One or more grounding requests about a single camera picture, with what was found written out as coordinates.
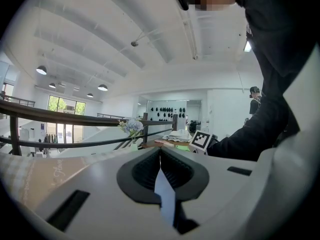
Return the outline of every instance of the ceiling beam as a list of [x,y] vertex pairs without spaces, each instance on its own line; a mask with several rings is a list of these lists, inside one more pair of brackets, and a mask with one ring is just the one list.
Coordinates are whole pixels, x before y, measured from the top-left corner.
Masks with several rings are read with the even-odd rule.
[[116,38],[113,34],[105,31],[96,22],[83,17],[78,12],[72,10],[70,7],[64,7],[62,4],[52,2],[50,0],[42,0],[37,6],[52,14],[60,16],[65,20],[70,21],[92,33],[99,39],[112,46],[128,60],[136,64],[140,69],[142,69],[146,65],[145,62],[134,51],[130,50],[130,47],[127,47],[126,43]]
[[[143,16],[145,17],[145,15],[141,15],[139,12],[134,12],[132,8],[130,8],[123,2],[123,0],[111,0],[111,1],[116,6],[118,6],[126,15],[128,15],[128,17],[132,19],[132,21],[141,29],[142,32],[148,33],[154,30],[154,27],[147,26],[145,24],[146,21],[145,19],[143,19]],[[151,42],[153,41],[153,39],[156,39],[156,37],[153,38],[152,35],[148,35],[148,38],[150,39]],[[160,56],[166,63],[168,63],[173,59],[172,55],[168,52],[169,50],[164,48],[166,47],[166,45],[162,40],[158,40],[157,42],[154,42],[153,46],[157,49]]]
[[106,62],[105,57],[101,57],[97,55],[95,52],[92,52],[89,50],[86,50],[85,52],[83,52],[83,48],[80,45],[74,44],[70,41],[67,41],[66,39],[58,38],[56,34],[48,33],[37,28],[35,30],[34,36],[42,40],[45,40],[47,42],[50,42],[56,46],[62,47],[66,50],[69,50],[70,52],[78,54],[88,60],[91,60],[122,77],[125,77],[127,75],[127,72],[123,68],[121,68],[120,66],[118,66],[113,62],[104,66]]
[[55,63],[57,65],[60,65],[62,67],[74,70],[74,71],[76,71],[78,73],[85,74],[85,75],[87,75],[89,77],[93,77],[93,78],[99,79],[99,80],[101,80],[101,81],[103,81],[105,83],[108,83],[108,84],[114,84],[115,83],[114,80],[112,80],[112,79],[110,79],[108,77],[104,76],[103,78],[101,78],[101,77],[95,76],[94,73],[98,73],[99,74],[99,72],[94,72],[94,73],[92,72],[92,74],[91,74],[89,72],[90,71],[94,71],[94,70],[85,68],[83,66],[78,66],[78,65],[76,65],[74,63],[71,63],[71,62],[61,58],[61,57],[57,57],[54,54],[50,54],[49,52],[39,51],[38,52],[38,57],[40,57],[40,58],[42,58],[44,60],[48,60],[48,61],[50,61],[52,63]]

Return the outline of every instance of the person in black clothing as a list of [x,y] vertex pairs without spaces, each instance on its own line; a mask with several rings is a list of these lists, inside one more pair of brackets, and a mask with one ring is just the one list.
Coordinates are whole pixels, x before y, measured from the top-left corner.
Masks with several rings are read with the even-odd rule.
[[253,86],[250,88],[250,98],[253,99],[250,103],[250,115],[254,115],[261,104],[260,90],[258,87]]
[[232,136],[211,145],[209,156],[256,161],[287,125],[290,135],[299,131],[283,93],[319,42],[317,1],[185,0],[201,10],[223,10],[234,3],[243,7],[252,33],[248,41],[263,75],[258,111]]

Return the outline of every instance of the railing post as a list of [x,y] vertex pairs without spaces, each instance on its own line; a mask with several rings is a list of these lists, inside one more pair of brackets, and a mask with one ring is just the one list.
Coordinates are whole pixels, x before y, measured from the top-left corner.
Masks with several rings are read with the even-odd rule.
[[[148,113],[143,113],[143,120],[148,120]],[[147,143],[148,141],[148,125],[145,125],[143,128],[143,143]]]
[[15,116],[10,116],[10,134],[11,134],[11,140],[12,140],[12,149],[13,154],[16,156],[22,156],[21,155],[21,149],[18,144],[19,136],[18,136],[18,118]]
[[177,131],[178,130],[178,115],[177,114],[173,115],[172,122],[173,122],[173,124],[172,124],[173,131]]

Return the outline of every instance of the white ceiling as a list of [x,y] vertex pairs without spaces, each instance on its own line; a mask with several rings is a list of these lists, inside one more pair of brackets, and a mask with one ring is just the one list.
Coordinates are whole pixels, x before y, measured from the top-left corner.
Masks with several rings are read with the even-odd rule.
[[[175,0],[34,0],[30,13],[28,49],[56,83],[112,89],[131,74],[195,60],[257,67],[243,52],[247,23],[237,5],[185,12]],[[42,76],[36,81],[47,88]]]

